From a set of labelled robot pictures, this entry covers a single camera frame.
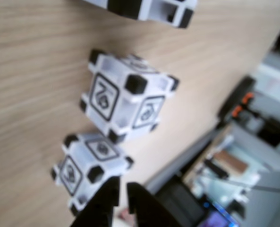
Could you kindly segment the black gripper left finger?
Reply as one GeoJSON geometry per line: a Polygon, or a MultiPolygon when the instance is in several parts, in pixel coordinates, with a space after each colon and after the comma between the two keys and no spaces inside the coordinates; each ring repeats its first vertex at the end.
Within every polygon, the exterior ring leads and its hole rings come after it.
{"type": "Polygon", "coordinates": [[[114,207],[119,205],[120,177],[109,178],[76,216],[72,227],[111,227],[114,207]]]}

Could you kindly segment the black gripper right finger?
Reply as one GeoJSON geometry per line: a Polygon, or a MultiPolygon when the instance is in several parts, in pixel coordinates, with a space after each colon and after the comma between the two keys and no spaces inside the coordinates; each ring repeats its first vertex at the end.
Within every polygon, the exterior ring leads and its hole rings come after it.
{"type": "Polygon", "coordinates": [[[140,184],[127,184],[129,213],[136,227],[169,227],[170,217],[158,201],[140,184]]]}

